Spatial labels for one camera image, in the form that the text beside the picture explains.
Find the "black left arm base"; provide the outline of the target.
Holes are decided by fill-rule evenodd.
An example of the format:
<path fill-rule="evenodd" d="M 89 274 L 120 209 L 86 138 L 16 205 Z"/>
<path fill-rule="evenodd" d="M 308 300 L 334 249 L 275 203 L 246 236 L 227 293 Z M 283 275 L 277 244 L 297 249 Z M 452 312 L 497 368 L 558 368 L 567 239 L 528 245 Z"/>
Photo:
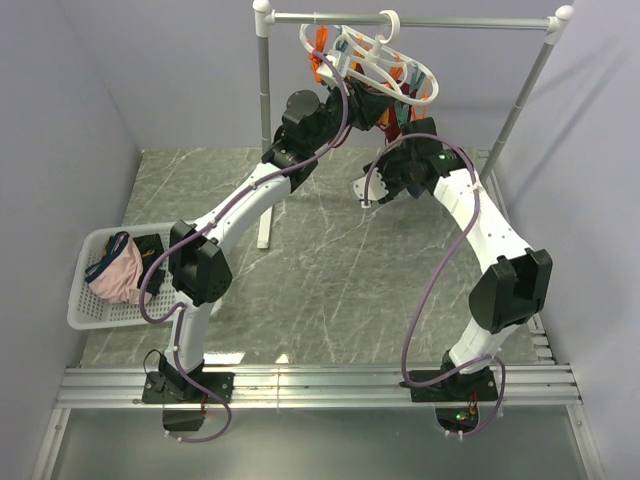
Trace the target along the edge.
<path fill-rule="evenodd" d="M 193 371 L 189 377 L 226 403 L 230 401 L 234 383 L 233 373 Z M 172 433 L 197 432 L 205 421 L 205 406 L 221 404 L 220 400 L 212 399 L 207 393 L 189 383 L 171 365 L 164 370 L 151 371 L 146 375 L 141 401 L 144 405 L 163 407 L 163 427 Z"/>

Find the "dark red lace bra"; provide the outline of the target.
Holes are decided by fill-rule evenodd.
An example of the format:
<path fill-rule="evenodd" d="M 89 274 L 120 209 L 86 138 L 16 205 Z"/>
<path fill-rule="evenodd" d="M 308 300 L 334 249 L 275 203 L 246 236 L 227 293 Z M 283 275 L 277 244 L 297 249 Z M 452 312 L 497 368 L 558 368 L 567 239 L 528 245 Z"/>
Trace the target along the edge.
<path fill-rule="evenodd" d="M 400 136 L 400 134 L 402 133 L 402 128 L 411 120 L 410 119 L 404 126 L 400 127 L 396 122 L 394 104 L 391 107 L 389 107 L 389 108 L 391 108 L 391 114 L 390 114 L 390 123 L 389 123 L 388 127 L 386 129 L 380 128 L 377 125 L 378 120 L 377 120 L 377 122 L 375 124 L 375 126 L 383 133 L 384 142 L 385 142 L 386 145 L 390 144 L 393 140 L 398 138 Z"/>

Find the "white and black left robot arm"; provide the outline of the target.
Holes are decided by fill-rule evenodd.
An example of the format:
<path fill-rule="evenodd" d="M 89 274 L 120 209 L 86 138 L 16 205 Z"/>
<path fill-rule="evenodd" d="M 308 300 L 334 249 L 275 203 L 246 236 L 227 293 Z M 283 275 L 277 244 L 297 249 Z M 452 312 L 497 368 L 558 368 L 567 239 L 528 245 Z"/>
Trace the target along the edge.
<path fill-rule="evenodd" d="M 195 222 L 172 226 L 169 271 L 178 307 L 158 373 L 173 398 L 189 402 L 202 394 L 209 317 L 231 286 L 227 257 L 245 231 L 311 175 L 321 148 L 340 140 L 344 128 L 370 130 L 393 103 L 391 96 L 356 80 L 344 90 L 331 88 L 325 100 L 311 90 L 293 93 L 273 143 L 248 178 Z"/>

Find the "navy blue underwear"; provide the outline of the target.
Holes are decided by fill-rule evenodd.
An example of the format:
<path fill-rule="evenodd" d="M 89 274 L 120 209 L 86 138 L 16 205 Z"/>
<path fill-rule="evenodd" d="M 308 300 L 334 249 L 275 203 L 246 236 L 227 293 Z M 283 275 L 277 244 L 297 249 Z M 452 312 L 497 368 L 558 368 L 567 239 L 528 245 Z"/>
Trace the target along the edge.
<path fill-rule="evenodd" d="M 406 190 L 414 199 L 419 199 L 425 192 L 426 188 L 422 183 L 413 183 L 409 184 L 406 187 Z"/>

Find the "yellow-orange clothespin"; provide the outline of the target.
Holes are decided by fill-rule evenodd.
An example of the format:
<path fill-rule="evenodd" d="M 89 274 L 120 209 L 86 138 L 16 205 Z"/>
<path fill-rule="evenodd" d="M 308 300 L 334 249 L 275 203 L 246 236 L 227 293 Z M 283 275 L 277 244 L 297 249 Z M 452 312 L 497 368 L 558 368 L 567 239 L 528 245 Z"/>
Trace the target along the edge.
<path fill-rule="evenodd" d="M 378 119 L 377 125 L 382 128 L 382 129 L 386 129 L 390 123 L 390 114 L 391 114 L 391 108 L 387 109 Z"/>

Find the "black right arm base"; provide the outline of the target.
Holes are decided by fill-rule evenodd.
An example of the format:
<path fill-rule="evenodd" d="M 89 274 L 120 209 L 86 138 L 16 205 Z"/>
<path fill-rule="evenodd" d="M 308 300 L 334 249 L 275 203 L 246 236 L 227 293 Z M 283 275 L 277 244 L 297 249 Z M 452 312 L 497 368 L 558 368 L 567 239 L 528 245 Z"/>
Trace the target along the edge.
<path fill-rule="evenodd" d="M 489 367 L 472 374 L 455 373 L 439 382 L 434 381 L 444 373 L 444 368 L 440 371 L 412 370 L 409 372 L 410 380 L 413 383 L 428 383 L 428 386 L 411 386 L 406 381 L 402 381 L 400 386 L 410 389 L 413 403 L 435 403 L 439 426 L 446 434 L 464 438 L 481 426 L 481 402 L 495 401 L 493 416 L 497 414 L 504 388 L 498 385 Z"/>

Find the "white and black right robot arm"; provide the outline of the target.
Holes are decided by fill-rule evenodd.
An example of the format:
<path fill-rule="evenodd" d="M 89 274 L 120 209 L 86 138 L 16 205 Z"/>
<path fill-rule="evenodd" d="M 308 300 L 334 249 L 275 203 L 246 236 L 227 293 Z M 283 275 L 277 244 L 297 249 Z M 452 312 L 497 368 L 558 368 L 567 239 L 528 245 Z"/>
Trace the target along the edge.
<path fill-rule="evenodd" d="M 432 118 L 405 124 L 379 158 L 387 199 L 400 190 L 429 193 L 461 229 L 481 277 L 469 294 L 471 319 L 443 356 L 437 376 L 401 368 L 405 387 L 429 400 L 453 402 L 473 394 L 497 398 L 490 369 L 505 340 L 544 306 L 551 255 L 533 249 L 508 223 L 479 180 L 469 156 L 436 133 Z"/>

